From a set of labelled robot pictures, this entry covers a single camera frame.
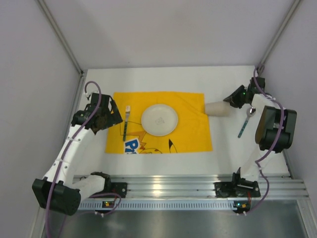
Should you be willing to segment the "green handled fork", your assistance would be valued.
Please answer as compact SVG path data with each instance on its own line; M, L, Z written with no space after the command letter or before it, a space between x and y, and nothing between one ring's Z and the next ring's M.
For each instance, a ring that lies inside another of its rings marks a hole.
M127 134L127 125L128 125L128 119L131 113L131 106L127 105L125 107L125 122L124 122L124 131L123 131L123 141L126 141L126 134Z

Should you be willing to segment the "beige paper cup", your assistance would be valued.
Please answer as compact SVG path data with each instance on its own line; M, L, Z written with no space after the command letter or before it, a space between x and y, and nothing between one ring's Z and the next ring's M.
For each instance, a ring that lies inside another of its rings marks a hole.
M224 101L207 103L205 114L211 117L227 117L230 115L230 104Z

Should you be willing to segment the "white bowl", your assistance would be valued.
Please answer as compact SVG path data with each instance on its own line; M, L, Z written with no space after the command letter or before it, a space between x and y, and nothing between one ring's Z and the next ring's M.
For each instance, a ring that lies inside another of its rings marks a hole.
M178 125L178 114L166 104L155 104L145 109L141 116L141 125L145 132L153 136L171 134Z

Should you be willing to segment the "yellow cartoon placemat cloth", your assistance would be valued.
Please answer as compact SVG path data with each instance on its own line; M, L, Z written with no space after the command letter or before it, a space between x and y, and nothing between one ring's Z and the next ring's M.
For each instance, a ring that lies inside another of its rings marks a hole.
M131 106L126 141L124 122L108 130L106 153L111 154L172 154L212 151L209 118L204 113L202 93L188 92L116 92L113 96L120 114ZM153 136L144 131L141 116L155 104L171 106L178 114L176 129L166 136Z

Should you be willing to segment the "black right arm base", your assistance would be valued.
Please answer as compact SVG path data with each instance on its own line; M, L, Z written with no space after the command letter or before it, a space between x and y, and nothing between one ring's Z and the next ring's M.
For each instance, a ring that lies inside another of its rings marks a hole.
M260 197L259 185L256 181L250 182L216 182L214 183L215 193L217 198L239 198L239 197L248 197L248 194L251 197Z

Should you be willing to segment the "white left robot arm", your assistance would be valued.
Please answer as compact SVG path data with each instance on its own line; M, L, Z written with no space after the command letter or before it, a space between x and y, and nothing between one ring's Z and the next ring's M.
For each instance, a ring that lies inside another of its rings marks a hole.
M86 198L111 191L110 175L103 172L93 172L87 178L73 182L83 153L94 136L123 121L110 95L92 93L90 99L84 110L73 115L68 136L51 168L32 184L41 208L72 216Z

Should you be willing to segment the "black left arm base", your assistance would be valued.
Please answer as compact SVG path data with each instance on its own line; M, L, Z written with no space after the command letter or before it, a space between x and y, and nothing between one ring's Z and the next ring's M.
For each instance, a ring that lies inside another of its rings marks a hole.
M127 194L128 183L112 182L106 189L91 195L89 198L125 198Z

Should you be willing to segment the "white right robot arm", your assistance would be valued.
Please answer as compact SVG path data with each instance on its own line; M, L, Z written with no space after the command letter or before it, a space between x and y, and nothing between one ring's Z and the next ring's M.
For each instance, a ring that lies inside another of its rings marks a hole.
M234 108L249 104L260 117L255 131L256 149L247 163L238 171L243 179L256 181L271 153L290 148L294 138L297 112L284 108L280 102L265 92L265 79L252 77L247 87L241 85L223 99Z

